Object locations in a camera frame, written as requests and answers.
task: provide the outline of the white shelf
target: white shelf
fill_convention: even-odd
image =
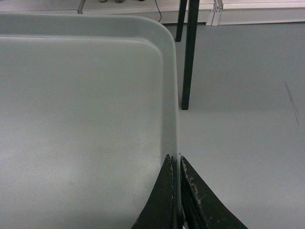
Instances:
[[[0,11],[76,11],[81,0],[0,0]]]
[[[305,0],[222,0],[223,9],[305,8]]]
[[[178,11],[179,0],[157,0],[160,11]],[[214,7],[214,0],[201,0],[200,10],[211,10]],[[126,0],[124,3],[116,3],[114,0],[100,3],[98,0],[86,0],[82,9],[83,13],[93,11],[94,14],[129,14],[158,12],[154,0]]]

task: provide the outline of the table leg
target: table leg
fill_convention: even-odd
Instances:
[[[193,71],[193,60],[195,51],[199,0],[190,0],[186,31],[185,61],[183,74],[182,110],[189,109],[191,92],[191,80]]]
[[[186,3],[187,3],[187,0],[180,0],[177,32],[176,32],[176,39],[175,39],[176,42],[181,41],[184,18],[185,18],[185,11],[186,11]]]

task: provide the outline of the gray vinyl floor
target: gray vinyl floor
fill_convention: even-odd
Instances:
[[[305,228],[304,38],[301,23],[198,26],[180,151],[250,229]]]

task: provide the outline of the electrical cable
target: electrical cable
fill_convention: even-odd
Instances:
[[[161,21],[161,19],[162,19],[162,14],[161,14],[161,11],[160,11],[160,9],[159,9],[159,6],[158,6],[158,3],[157,3],[157,0],[154,0],[154,2],[156,3],[156,6],[157,6],[158,11],[159,11],[159,14],[160,14],[160,19],[159,19],[159,21],[158,21],[158,22],[160,22],[160,21]]]

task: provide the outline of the black table leg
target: black table leg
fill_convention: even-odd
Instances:
[[[180,0],[177,32],[176,32],[176,39],[175,39],[176,42],[181,41],[184,18],[185,18],[185,11],[186,11],[186,3],[187,3],[187,0]]]
[[[190,0],[186,31],[183,91],[182,91],[182,110],[189,109],[189,100],[191,92],[191,80],[193,71],[196,30],[198,21],[199,0]]]

